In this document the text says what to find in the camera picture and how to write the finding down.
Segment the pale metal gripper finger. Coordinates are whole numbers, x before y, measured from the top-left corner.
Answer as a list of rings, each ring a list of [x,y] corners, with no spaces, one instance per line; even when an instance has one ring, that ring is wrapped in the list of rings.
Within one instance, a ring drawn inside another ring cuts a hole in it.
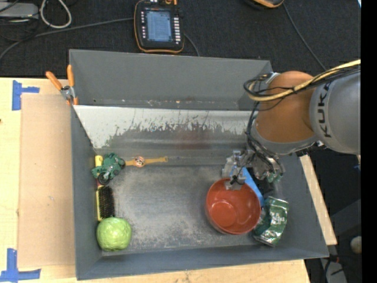
[[[242,150],[234,150],[233,153],[226,158],[226,162],[221,170],[222,178],[230,178],[237,176],[241,169],[241,159],[243,157]]]
[[[232,167],[229,173],[229,178],[224,183],[226,190],[240,190],[242,188],[246,181],[243,170],[244,167]]]

